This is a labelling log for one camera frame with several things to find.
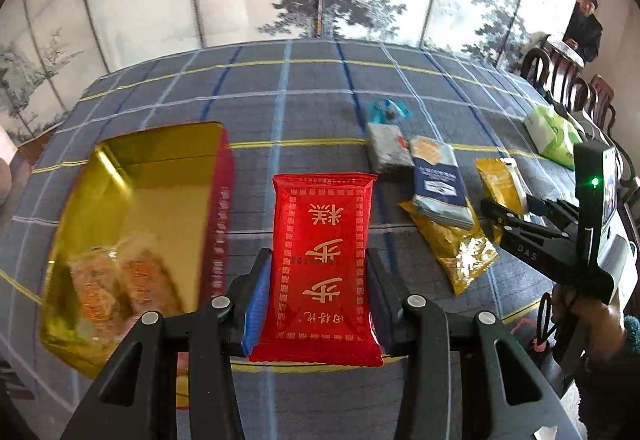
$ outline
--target hand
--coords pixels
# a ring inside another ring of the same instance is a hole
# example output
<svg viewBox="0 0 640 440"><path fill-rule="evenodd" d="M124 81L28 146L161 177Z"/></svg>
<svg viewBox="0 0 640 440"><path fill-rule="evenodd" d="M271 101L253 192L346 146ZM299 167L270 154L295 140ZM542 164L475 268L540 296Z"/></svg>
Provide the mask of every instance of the hand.
<svg viewBox="0 0 640 440"><path fill-rule="evenodd" d="M557 323L567 312L575 290L557 284L551 294L551 320ZM593 297L578 296L571 310L589 328L587 354L593 362L607 362L625 342L625 328L620 318L620 304L606 306Z"/></svg>
<svg viewBox="0 0 640 440"><path fill-rule="evenodd" d="M574 39L569 38L565 41L565 43L574 50L578 49L578 43Z"/></svg>

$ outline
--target display screen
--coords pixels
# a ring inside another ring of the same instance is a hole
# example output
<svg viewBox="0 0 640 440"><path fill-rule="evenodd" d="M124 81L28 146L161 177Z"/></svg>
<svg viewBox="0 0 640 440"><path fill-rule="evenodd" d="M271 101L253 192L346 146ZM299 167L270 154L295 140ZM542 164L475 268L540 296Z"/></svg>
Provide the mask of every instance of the display screen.
<svg viewBox="0 0 640 440"><path fill-rule="evenodd" d="M602 157L604 200L602 203L602 225L604 226L616 210L616 152L608 150Z"/></svg>

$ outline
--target red wrapper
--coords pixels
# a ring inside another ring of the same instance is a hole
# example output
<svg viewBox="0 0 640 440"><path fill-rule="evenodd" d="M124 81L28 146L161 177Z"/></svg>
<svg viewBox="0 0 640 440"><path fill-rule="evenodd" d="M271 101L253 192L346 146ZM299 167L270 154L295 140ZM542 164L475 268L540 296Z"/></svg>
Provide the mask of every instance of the red wrapper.
<svg viewBox="0 0 640 440"><path fill-rule="evenodd" d="M374 175L276 175L270 301L249 359L381 366L365 248Z"/></svg>

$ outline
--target plaid tablecloth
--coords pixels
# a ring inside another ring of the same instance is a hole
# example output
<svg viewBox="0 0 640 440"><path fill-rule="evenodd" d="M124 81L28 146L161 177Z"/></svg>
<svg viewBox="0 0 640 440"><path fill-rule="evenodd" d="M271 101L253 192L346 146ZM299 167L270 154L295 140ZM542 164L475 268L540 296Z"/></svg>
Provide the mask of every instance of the plaid tablecloth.
<svg viewBox="0 0 640 440"><path fill-rule="evenodd" d="M90 381L44 350L38 306L49 245L76 175L94 145L131 131L218 120L236 161L227 283L269 246L279 172L369 169L364 124L373 102L402 100L406 137L440 138L456 149L476 210L475 159L513 156L532 192L574 200L574 174L539 157L524 128L538 93L521 78L447 54L360 42L247 43L167 56L100 78L85 91L34 169L2 237L0 354L36 396L18 403L43 439L57 438ZM369 246L414 293L445 310L489 309L509 320L552 284L500 251L500 261L454 297L446 275L398 202L411 186L378 182ZM391 438L402 363L376 370L234 365L248 439ZM186 417L178 416L185 431ZM459 431L454 424L453 435Z"/></svg>

